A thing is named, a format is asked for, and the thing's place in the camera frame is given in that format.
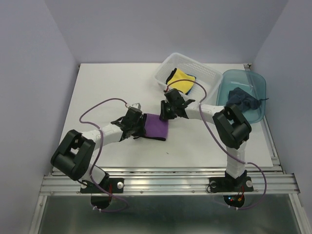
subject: folded cloth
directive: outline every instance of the folded cloth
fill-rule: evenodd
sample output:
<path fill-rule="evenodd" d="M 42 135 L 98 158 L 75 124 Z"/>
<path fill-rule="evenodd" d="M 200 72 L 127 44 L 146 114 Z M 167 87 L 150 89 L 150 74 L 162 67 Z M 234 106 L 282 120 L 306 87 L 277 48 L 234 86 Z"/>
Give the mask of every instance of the folded cloth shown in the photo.
<path fill-rule="evenodd" d="M 257 100 L 241 88 L 235 88 L 234 90 L 229 92 L 229 100 L 227 101 L 227 105 L 235 104 L 241 110 L 241 112 L 245 112 L 249 109 L 256 110 L 260 107 L 261 101 L 267 99 Z"/>
<path fill-rule="evenodd" d="M 159 119 L 159 115 L 144 114 L 144 130 L 134 135 L 134 139 L 139 137 L 165 141 L 168 136 L 168 121 Z"/>
<path fill-rule="evenodd" d="M 188 74 L 185 74 L 180 69 L 175 68 L 171 72 L 170 76 L 167 78 L 166 84 L 171 84 L 172 82 L 174 82 L 176 80 L 181 80 L 181 79 L 188 79 L 188 80 L 195 81 L 196 77 L 188 75 Z M 194 85 L 193 82 L 180 81 L 180 82 L 177 82 L 177 83 L 174 83 L 174 84 L 170 85 L 170 87 L 178 89 L 179 91 L 181 91 L 184 94 L 188 94 L 189 91 L 191 90 L 191 88 L 193 87 L 193 85 Z"/>

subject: plastic basket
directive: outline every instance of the plastic basket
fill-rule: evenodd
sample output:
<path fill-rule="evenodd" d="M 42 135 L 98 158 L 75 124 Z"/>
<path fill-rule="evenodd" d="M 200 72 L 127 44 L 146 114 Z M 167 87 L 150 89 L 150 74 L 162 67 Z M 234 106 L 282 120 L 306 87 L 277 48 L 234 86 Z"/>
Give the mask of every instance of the plastic basket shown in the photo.
<path fill-rule="evenodd" d="M 162 90 L 166 89 L 166 79 L 175 68 L 182 70 L 188 75 L 195 76 L 196 81 L 204 86 L 207 91 L 207 97 L 203 103 L 208 102 L 214 92 L 218 89 L 223 78 L 222 73 L 217 70 L 182 54 L 173 53 L 166 58 L 166 60 L 156 69 L 153 75 Z M 194 85 L 188 95 L 182 95 L 186 99 L 195 99 L 200 101 L 204 97 L 204 92 L 198 85 Z"/>

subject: white table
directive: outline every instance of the white table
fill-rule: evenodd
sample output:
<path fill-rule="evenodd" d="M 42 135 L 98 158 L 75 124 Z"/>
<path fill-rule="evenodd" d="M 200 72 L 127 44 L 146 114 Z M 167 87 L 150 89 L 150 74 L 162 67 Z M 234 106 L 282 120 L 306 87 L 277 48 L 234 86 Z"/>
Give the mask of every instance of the white table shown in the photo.
<path fill-rule="evenodd" d="M 164 94 L 152 79 L 152 74 L 158 66 L 158 63 L 82 64 L 62 138 L 71 129 L 79 132 L 94 129 L 90 125 L 80 124 L 78 119 L 85 110 L 108 98 L 123 98 L 128 103 L 140 102 L 144 113 L 159 114 L 160 101 L 164 100 Z M 244 70 L 243 64 L 208 66 L 222 73 L 229 69 Z M 216 94 L 211 100 L 212 105 L 215 104 Z M 105 126 L 125 113 L 126 108 L 122 102 L 110 101 L 86 115 L 84 120 Z M 210 126 L 217 136 L 215 126 Z M 246 148 L 246 161 L 252 161 L 260 167 L 271 167 L 272 156 L 264 124 L 252 124 Z M 103 148 L 97 165 L 119 168 L 219 168 L 226 167 L 226 155 L 216 145 L 202 121 L 177 118 L 169 122 L 167 141 L 140 138 L 107 145 Z"/>

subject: purple cable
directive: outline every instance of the purple cable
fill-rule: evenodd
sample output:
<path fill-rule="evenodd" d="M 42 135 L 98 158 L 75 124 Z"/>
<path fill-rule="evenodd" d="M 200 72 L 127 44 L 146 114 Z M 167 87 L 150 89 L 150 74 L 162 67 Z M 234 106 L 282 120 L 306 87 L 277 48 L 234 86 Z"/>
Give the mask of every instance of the purple cable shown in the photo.
<path fill-rule="evenodd" d="M 79 118 L 79 122 L 80 122 L 80 123 L 87 123 L 87 124 L 90 124 L 90 125 L 92 125 L 92 126 L 98 128 L 98 130 L 99 130 L 99 132 L 100 132 L 100 134 L 101 134 L 101 142 L 100 142 L 98 154 L 97 154 L 97 157 L 96 157 L 96 159 L 95 159 L 95 161 L 94 161 L 94 163 L 93 163 L 93 165 L 92 165 L 92 167 L 91 167 L 91 169 L 90 169 L 90 178 L 91 178 L 92 182 L 93 182 L 94 185 L 95 185 L 98 189 L 100 189 L 103 193 L 105 193 L 105 194 L 107 194 L 107 195 L 109 195 L 109 196 L 111 196 L 111 197 L 114 197 L 114 198 L 116 198 L 116 199 L 118 199 L 118 200 L 120 200 L 120 201 L 123 201 L 123 202 L 126 204 L 125 207 L 122 207 L 122 208 L 120 208 L 120 209 L 108 210 L 108 211 L 107 211 L 107 210 L 100 210 L 100 209 L 98 209 L 98 208 L 96 208 L 96 207 L 93 207 L 93 208 L 95 208 L 96 210 L 101 211 L 101 212 L 105 212 L 105 213 L 113 213 L 113 212 L 123 211 L 123 210 L 125 210 L 126 208 L 128 208 L 129 203 L 127 202 L 127 200 L 125 200 L 125 199 L 123 199 L 123 198 L 121 198 L 121 197 L 119 197 L 119 196 L 113 195 L 113 194 L 109 193 L 108 191 L 105 191 L 105 190 L 102 189 L 102 188 L 95 182 L 95 180 L 93 179 L 92 171 L 93 171 L 93 168 L 95 167 L 95 165 L 96 165 L 96 163 L 97 163 L 97 161 L 98 161 L 98 159 L 99 159 L 99 157 L 100 157 L 100 155 L 101 155 L 102 149 L 103 149 L 104 133 L 103 133 L 103 131 L 101 130 L 100 126 L 98 126 L 97 124 L 95 124 L 95 123 L 93 123 L 93 122 L 89 122 L 89 121 L 82 121 L 81 119 L 82 119 L 87 113 L 89 113 L 91 110 L 93 110 L 93 109 L 95 109 L 96 107 L 100 106 L 101 104 L 106 103 L 106 102 L 111 101 L 111 100 L 119 100 L 119 101 L 122 101 L 122 102 L 124 102 L 125 104 L 127 104 L 127 102 L 126 102 L 125 100 L 121 99 L 121 98 L 116 98 L 116 97 L 110 98 L 110 99 L 107 99 L 107 100 L 105 100 L 105 101 L 102 101 L 102 102 L 100 102 L 99 104 L 97 104 L 97 105 L 91 107 L 89 110 L 87 110 L 85 113 L 83 113 L 83 114 L 80 116 L 80 118 Z"/>
<path fill-rule="evenodd" d="M 262 194 L 261 198 L 260 198 L 256 203 L 254 203 L 253 205 L 250 205 L 250 206 L 247 206 L 247 207 L 238 208 L 238 210 L 247 210 L 247 209 L 250 209 L 250 208 L 255 207 L 255 206 L 258 205 L 260 202 L 262 202 L 262 200 L 263 200 L 263 198 L 264 198 L 264 196 L 265 196 L 265 194 L 266 194 L 266 192 L 267 192 L 267 186 L 268 186 L 268 185 L 267 185 L 267 179 L 266 179 L 266 177 L 265 177 L 265 175 L 264 175 L 263 170 L 262 170 L 258 165 L 256 165 L 256 164 L 253 163 L 253 162 L 247 162 L 247 163 L 246 163 L 246 162 L 244 162 L 244 161 L 242 161 L 242 160 L 239 160 L 238 158 L 236 158 L 235 156 L 233 156 L 232 154 L 230 154 L 229 152 L 227 152 L 226 149 L 224 149 L 223 146 L 220 144 L 220 142 L 218 141 L 218 139 L 215 137 L 214 133 L 211 131 L 211 129 L 210 129 L 208 123 L 207 123 L 206 120 L 205 120 L 204 114 L 203 114 L 203 112 L 202 112 L 202 110 L 201 110 L 202 101 L 205 100 L 205 98 L 207 97 L 207 91 L 206 91 L 206 89 L 205 89 L 201 84 L 199 84 L 199 83 L 196 82 L 196 81 L 189 80 L 189 79 L 180 79 L 180 80 L 176 80 L 176 81 L 172 82 L 171 84 L 167 85 L 167 90 L 166 90 L 166 91 L 168 91 L 170 85 L 172 85 L 172 84 L 174 84 L 174 83 L 176 83 L 176 82 L 180 82 L 180 81 L 190 81 L 190 82 L 193 82 L 194 84 L 197 84 L 199 87 L 201 87 L 201 88 L 203 89 L 203 91 L 204 91 L 204 93 L 205 93 L 205 96 L 203 97 L 202 100 L 199 101 L 199 113 L 200 113 L 201 119 L 203 120 L 203 122 L 204 122 L 206 128 L 208 129 L 208 131 L 209 131 L 209 133 L 210 133 L 210 135 L 213 137 L 214 141 L 215 141 L 215 142 L 217 143 L 217 145 L 221 148 L 221 150 L 222 150 L 223 152 L 225 152 L 229 157 L 231 157 L 232 159 L 236 160 L 237 162 L 240 162 L 240 163 L 242 163 L 242 164 L 251 164 L 251 165 L 255 166 L 255 167 L 261 172 L 261 174 L 262 174 L 262 176 L 263 176 L 263 179 L 264 179 L 264 191 L 263 191 L 263 194 Z"/>

